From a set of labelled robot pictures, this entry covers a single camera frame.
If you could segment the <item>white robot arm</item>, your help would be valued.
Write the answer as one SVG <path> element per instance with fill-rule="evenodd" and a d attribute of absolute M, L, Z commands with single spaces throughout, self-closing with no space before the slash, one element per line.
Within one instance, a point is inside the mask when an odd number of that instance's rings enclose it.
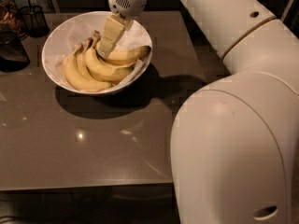
<path fill-rule="evenodd" d="M 292 224 L 299 42 L 257 0 L 180 0 L 230 72 L 191 95 L 170 141 L 181 224 Z"/>

